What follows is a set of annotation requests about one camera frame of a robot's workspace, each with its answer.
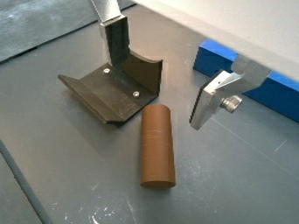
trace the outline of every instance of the blue block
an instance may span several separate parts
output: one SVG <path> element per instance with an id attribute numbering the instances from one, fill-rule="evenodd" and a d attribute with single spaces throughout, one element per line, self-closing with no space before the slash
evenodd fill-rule
<path id="1" fill-rule="evenodd" d="M 220 69 L 230 73 L 234 58 L 232 50 L 205 39 L 198 47 L 193 69 L 209 77 Z M 244 95 L 299 123 L 299 83 L 280 73 L 270 72 L 261 86 Z"/>

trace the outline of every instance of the black metal bracket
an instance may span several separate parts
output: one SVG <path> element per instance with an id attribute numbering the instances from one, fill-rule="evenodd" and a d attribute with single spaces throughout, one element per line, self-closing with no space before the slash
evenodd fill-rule
<path id="1" fill-rule="evenodd" d="M 102 123 L 123 123 L 157 97 L 161 71 L 161 60 L 130 51 L 119 66 L 106 63 L 79 80 L 58 78 Z"/>

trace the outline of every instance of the white panel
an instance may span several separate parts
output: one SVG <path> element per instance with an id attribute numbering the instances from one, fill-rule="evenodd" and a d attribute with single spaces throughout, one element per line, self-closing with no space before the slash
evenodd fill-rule
<path id="1" fill-rule="evenodd" d="M 299 81 L 299 1 L 134 1 Z"/>

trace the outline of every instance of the metal knob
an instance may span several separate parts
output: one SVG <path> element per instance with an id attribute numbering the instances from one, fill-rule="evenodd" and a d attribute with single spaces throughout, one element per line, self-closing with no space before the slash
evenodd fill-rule
<path id="1" fill-rule="evenodd" d="M 240 103 L 241 98 L 238 98 L 236 95 L 232 95 L 221 101 L 221 104 L 218 106 L 232 114 Z"/>

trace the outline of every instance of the gray floor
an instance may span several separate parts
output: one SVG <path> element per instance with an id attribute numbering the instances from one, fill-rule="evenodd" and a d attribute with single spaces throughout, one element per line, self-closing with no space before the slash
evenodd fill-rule
<path id="1" fill-rule="evenodd" d="M 0 223 L 41 223 L 0 153 Z"/>
<path id="2" fill-rule="evenodd" d="M 123 9 L 130 0 L 117 0 Z M 0 62 L 95 21 L 87 0 L 1 0 Z"/>
<path id="3" fill-rule="evenodd" d="M 57 79 L 106 60 L 93 24 L 0 66 L 0 138 L 47 223 L 297 223 L 299 124 L 242 96 L 196 131 L 206 77 L 192 70 L 202 37 L 140 6 L 125 10 L 130 48 L 162 59 L 177 186 L 138 186 L 140 114 L 103 125 Z"/>

